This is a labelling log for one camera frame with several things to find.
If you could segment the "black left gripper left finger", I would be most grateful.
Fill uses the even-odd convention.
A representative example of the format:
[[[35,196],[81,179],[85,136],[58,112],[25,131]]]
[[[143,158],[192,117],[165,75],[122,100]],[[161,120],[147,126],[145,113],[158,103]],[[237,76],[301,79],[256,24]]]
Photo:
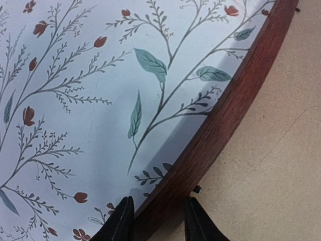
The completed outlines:
[[[134,240],[133,197],[124,197],[113,214],[90,241],[133,241]]]

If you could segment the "red-brown wooden picture frame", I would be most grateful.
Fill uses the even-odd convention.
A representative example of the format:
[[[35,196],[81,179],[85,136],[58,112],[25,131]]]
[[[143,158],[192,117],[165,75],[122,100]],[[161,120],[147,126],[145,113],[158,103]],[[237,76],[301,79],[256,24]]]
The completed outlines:
[[[230,240],[320,240],[320,1],[281,50],[197,199]]]

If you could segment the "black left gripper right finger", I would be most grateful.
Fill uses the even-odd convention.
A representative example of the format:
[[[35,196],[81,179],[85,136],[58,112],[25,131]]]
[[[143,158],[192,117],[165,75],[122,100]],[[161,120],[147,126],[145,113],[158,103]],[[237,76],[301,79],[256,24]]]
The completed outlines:
[[[185,199],[184,225],[186,241],[229,241],[195,197]]]

